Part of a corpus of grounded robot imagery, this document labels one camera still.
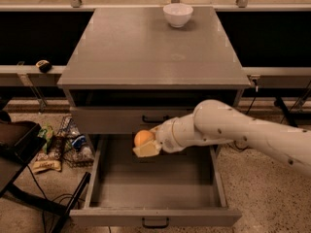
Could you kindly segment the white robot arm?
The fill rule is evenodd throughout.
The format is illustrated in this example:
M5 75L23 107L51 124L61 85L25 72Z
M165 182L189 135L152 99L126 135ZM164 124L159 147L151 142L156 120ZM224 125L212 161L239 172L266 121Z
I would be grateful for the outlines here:
M174 117L134 137L139 157L188 147L241 141L297 172L311 176L311 132L246 116L218 100L205 100L186 116Z

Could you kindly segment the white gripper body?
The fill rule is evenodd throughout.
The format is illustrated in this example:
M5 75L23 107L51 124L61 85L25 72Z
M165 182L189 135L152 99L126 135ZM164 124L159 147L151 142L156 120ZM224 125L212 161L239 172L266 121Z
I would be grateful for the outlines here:
M169 119L161 124L156 131L155 138L161 148L169 153L176 150L176 141L173 137L173 123L175 118Z

